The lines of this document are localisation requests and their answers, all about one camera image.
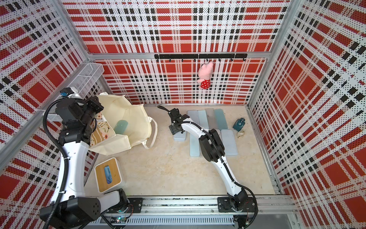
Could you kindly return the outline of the teal lid white pencil case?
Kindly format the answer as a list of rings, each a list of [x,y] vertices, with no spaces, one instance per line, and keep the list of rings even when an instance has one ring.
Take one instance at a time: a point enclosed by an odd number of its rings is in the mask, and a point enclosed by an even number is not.
[[[184,142],[187,138],[187,132],[178,132],[173,135],[173,140],[175,142]]]

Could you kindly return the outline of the cream floral canvas bag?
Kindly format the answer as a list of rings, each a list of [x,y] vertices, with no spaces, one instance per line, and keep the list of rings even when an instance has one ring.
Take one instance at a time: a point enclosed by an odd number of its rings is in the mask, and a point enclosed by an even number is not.
[[[157,122],[148,116],[144,105],[132,105],[125,96],[102,93],[97,96],[104,109],[96,115],[96,130],[89,150],[113,155],[137,145],[151,149],[157,138]]]

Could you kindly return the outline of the white grey pencil case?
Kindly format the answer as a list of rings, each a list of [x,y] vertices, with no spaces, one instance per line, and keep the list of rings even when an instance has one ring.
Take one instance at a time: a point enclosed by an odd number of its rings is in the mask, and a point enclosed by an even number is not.
[[[191,120],[200,125],[200,120],[199,120],[199,113],[198,110],[188,110],[187,111],[187,115],[191,118]]]

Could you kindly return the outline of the light blue slim pencil case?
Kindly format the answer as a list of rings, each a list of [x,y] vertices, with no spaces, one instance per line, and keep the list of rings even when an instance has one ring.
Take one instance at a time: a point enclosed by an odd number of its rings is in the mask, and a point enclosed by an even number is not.
[[[200,126],[203,127],[204,129],[209,129],[206,111],[198,110],[198,117],[199,117]]]

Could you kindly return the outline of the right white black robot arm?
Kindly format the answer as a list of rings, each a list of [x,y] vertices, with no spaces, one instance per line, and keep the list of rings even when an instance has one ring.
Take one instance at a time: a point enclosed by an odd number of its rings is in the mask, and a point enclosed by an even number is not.
[[[239,184],[235,178],[225,156],[224,144],[217,131],[199,126],[188,115],[180,114],[177,108],[168,110],[161,105],[158,105],[157,108],[168,112],[171,119],[169,129],[173,135],[186,131],[198,139],[204,158],[213,164],[224,182],[231,208],[236,212],[253,209],[257,214],[258,206],[255,195],[249,188]]]

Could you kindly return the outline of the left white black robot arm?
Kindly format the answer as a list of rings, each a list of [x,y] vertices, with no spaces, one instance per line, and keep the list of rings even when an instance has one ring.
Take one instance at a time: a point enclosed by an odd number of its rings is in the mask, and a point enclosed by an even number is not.
[[[129,200],[123,189],[88,197],[84,189],[84,167],[91,135],[96,130],[95,115],[103,110],[97,96],[82,99],[74,87],[60,91],[61,97],[52,102],[43,115],[43,129],[61,154],[60,170],[50,204],[40,210],[44,228],[83,229],[112,210],[127,210]],[[62,119],[58,138],[48,129],[52,109]]]

